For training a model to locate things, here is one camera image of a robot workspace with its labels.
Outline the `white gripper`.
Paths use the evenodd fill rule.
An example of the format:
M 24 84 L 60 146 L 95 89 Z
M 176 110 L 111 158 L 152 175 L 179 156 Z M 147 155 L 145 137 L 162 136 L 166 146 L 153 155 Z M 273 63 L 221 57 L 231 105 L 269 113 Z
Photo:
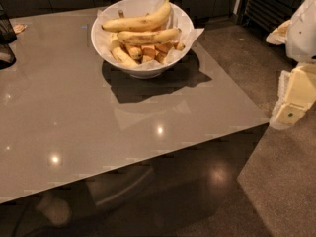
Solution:
M 304 0 L 290 20 L 268 34 L 266 42 L 285 45 L 286 55 L 299 63 L 291 72 L 282 71 L 278 100 L 270 127 L 293 127 L 316 102 L 316 0 Z

